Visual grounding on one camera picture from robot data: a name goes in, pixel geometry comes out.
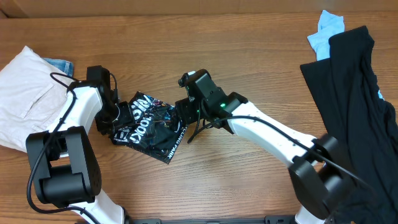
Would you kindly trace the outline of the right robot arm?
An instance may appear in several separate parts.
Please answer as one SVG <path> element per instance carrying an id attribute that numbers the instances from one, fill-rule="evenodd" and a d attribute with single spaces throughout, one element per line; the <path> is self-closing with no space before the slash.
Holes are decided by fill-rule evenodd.
<path id="1" fill-rule="evenodd" d="M 288 168 L 301 204 L 293 223 L 336 221 L 339 208 L 357 186 L 348 153 L 336 138 L 316 138 L 285 126 L 244 96 L 227 95 L 205 69 L 184 73 L 178 85 L 187 97 L 176 102 L 177 111 L 185 124 L 197 124 L 193 137 L 205 129 L 225 129 L 261 146 Z"/>

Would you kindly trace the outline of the black orange patterned jersey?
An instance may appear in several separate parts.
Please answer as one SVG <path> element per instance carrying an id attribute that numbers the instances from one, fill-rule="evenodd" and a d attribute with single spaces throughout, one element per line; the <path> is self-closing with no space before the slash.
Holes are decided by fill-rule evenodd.
<path id="1" fill-rule="evenodd" d="M 133 122 L 110 135 L 111 142 L 169 164 L 187 130 L 177 109 L 139 91 L 128 106 L 132 109 Z"/>

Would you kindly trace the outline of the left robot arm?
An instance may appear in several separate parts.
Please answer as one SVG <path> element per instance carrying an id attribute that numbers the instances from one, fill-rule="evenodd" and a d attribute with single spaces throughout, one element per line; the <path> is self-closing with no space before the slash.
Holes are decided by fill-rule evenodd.
<path id="1" fill-rule="evenodd" d="M 73 211 L 87 223 L 132 223 L 127 210 L 102 189 L 101 171 L 88 138 L 91 125 L 102 135 L 135 122 L 127 102 L 118 98 L 115 76 L 101 65 L 88 67 L 86 80 L 76 78 L 67 101 L 46 131 L 28 135 L 30 164 L 27 201 L 38 213 Z"/>

